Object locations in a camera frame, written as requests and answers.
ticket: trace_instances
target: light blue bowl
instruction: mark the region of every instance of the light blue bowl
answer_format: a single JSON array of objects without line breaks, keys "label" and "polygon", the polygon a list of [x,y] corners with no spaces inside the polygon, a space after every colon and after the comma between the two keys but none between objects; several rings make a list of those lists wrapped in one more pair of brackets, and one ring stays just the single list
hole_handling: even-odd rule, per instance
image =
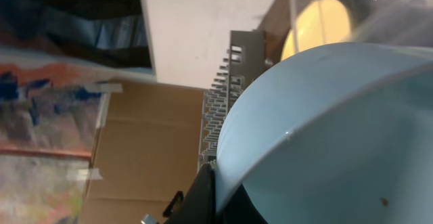
[{"label": "light blue bowl", "polygon": [[433,50],[340,43],[255,80],[224,122],[216,210],[269,223],[433,222]]}]

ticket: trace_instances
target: yellow object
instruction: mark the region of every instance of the yellow object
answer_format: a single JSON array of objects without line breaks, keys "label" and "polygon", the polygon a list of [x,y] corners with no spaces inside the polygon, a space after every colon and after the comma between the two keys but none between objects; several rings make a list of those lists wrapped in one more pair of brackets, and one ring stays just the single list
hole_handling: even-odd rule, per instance
[{"label": "yellow object", "polygon": [[[298,49],[342,42],[350,34],[350,18],[338,0],[315,0],[296,19]],[[293,30],[284,43],[281,60],[295,54]]]}]

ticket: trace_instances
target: cardboard box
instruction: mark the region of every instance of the cardboard box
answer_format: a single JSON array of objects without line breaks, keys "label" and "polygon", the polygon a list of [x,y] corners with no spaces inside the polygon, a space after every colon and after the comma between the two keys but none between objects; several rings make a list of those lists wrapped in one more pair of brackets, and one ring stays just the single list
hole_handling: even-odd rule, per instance
[{"label": "cardboard box", "polygon": [[197,173],[203,90],[122,82],[92,160],[80,224],[139,224],[162,212]]}]

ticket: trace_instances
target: plastic bin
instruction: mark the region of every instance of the plastic bin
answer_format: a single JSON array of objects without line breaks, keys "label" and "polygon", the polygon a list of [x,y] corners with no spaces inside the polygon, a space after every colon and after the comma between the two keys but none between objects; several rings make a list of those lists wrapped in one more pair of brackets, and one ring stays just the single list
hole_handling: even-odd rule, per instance
[{"label": "plastic bin", "polygon": [[[302,33],[297,19],[317,1],[318,14],[311,19],[320,25],[319,33],[310,36]],[[326,5],[323,0],[290,0],[292,36],[288,36],[286,45],[293,42],[293,53],[317,45],[340,41],[360,41],[408,46],[433,46],[433,36],[428,32],[433,28],[433,0],[338,0],[347,10],[350,20],[350,32],[338,41],[330,37],[336,30],[329,27],[332,20],[326,20]],[[321,38],[320,44],[314,44],[312,38]]]}]

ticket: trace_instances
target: brown speck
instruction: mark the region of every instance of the brown speck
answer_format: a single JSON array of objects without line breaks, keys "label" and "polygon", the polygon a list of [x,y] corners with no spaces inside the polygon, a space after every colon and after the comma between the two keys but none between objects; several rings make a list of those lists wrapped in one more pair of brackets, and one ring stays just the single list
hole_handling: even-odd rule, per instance
[{"label": "brown speck", "polygon": [[388,206],[389,201],[385,198],[380,198],[380,202],[384,205],[384,206]]}]

